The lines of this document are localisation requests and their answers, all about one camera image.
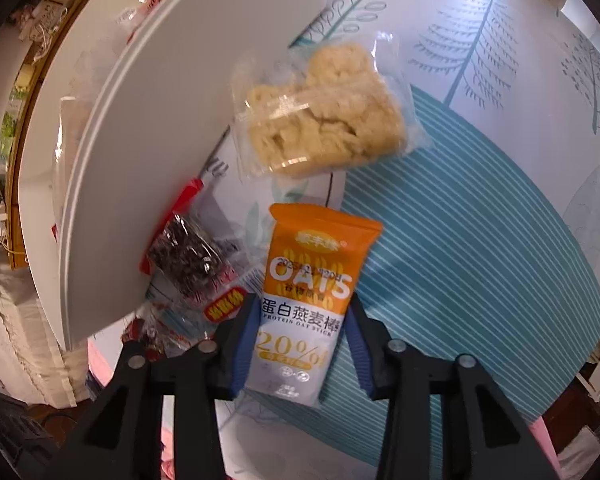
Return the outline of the orange oats bar packet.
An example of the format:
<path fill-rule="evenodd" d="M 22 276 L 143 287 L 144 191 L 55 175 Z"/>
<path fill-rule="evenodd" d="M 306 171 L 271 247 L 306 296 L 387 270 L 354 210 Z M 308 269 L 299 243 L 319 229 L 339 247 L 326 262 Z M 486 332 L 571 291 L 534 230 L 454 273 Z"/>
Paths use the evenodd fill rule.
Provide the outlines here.
<path fill-rule="evenodd" d="M 274 229 L 247 388 L 315 406 L 382 224 L 312 204 L 276 203 L 270 214 Z"/>

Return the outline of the red foil candy pack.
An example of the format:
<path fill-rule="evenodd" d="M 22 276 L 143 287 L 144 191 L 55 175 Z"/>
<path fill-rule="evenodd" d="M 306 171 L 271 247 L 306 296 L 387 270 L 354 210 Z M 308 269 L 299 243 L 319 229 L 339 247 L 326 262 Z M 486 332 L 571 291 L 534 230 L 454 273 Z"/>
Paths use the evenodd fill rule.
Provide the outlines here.
<path fill-rule="evenodd" d="M 159 298 L 153 292 L 126 324 L 122 344 L 142 344 L 149 361 L 180 356 L 203 340 L 213 339 L 220 325 L 238 315 L 249 295 L 235 286 L 200 304 L 187 298 Z"/>

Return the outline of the white lace covered furniture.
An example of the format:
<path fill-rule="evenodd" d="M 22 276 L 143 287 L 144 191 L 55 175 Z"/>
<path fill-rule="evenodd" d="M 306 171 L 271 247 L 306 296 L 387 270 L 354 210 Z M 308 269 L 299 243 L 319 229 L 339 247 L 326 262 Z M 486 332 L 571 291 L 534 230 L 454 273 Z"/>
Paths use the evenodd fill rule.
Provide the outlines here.
<path fill-rule="evenodd" d="M 88 398 L 87 350 L 60 348 L 29 270 L 0 252 L 0 384 L 14 398 L 74 408 Z"/>

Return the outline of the dark red bean snack pack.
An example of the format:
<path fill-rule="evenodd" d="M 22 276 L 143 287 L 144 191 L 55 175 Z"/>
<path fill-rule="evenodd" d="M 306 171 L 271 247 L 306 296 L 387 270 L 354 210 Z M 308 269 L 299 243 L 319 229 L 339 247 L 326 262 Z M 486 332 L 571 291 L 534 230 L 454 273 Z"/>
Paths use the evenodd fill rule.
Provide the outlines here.
<path fill-rule="evenodd" d="M 146 298 L 203 308 L 238 278 L 244 264 L 231 238 L 213 237 L 193 214 L 204 182 L 195 178 L 163 215 L 140 262 L 149 278 Z"/>

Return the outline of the tree print white sheet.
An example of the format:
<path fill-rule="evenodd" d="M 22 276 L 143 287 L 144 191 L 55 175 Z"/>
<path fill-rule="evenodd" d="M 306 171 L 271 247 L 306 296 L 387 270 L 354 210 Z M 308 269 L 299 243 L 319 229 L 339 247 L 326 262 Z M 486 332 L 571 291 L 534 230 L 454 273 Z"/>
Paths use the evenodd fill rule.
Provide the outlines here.
<path fill-rule="evenodd" d="M 358 282 L 370 314 L 440 358 L 470 352 L 537 422 L 600 340 L 600 50 L 565 0 L 327 0 L 302 44 L 399 39 L 430 145 L 347 174 L 238 176 L 209 208 L 264 249 L 274 203 L 379 220 Z"/>

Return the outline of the white plastic storage bin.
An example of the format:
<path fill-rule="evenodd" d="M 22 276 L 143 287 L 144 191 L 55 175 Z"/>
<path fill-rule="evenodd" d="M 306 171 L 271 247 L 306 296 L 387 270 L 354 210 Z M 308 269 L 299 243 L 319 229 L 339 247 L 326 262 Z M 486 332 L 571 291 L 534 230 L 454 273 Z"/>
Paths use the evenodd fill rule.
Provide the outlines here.
<path fill-rule="evenodd" d="M 326 0 L 162 0 L 97 93 L 53 210 L 59 105 L 79 57 L 140 0 L 88 0 L 55 54 L 24 142 L 20 223 L 42 308 L 65 350 L 135 310 L 140 259 L 161 215 L 204 168 L 232 119 L 230 74 L 245 53 L 272 60 Z"/>

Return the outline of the pale cracker pack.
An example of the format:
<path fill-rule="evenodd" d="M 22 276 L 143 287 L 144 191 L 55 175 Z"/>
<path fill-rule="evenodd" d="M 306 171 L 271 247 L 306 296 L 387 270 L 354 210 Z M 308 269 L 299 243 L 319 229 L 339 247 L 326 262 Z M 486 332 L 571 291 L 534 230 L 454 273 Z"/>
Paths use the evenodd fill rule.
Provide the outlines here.
<path fill-rule="evenodd" d="M 271 64 L 247 53 L 230 88 L 230 133 L 247 178 L 313 177 L 432 144 L 399 40 L 383 30 L 292 47 Z"/>

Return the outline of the wooden desk with drawers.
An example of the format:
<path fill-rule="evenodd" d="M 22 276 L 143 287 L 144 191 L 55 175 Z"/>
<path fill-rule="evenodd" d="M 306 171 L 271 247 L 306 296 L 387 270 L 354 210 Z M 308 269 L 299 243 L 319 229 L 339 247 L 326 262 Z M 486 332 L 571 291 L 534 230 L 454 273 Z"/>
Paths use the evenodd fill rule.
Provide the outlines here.
<path fill-rule="evenodd" d="M 68 31 L 74 21 L 84 9 L 88 0 L 76 0 L 65 12 L 64 17 L 58 25 L 58 32 L 50 40 L 50 46 L 42 58 L 33 64 L 33 73 L 30 84 L 26 88 L 23 108 L 19 113 L 15 126 L 15 140 L 12 144 L 12 150 L 9 153 L 8 171 L 6 177 L 6 247 L 8 253 L 8 263 L 12 270 L 27 268 L 29 266 L 26 248 L 22 234 L 20 219 L 20 207 L 18 197 L 19 171 L 21 168 L 24 142 L 27 139 L 27 132 L 30 126 L 32 114 L 36 101 L 40 95 L 42 84 L 50 70 L 62 42 L 67 36 Z"/>

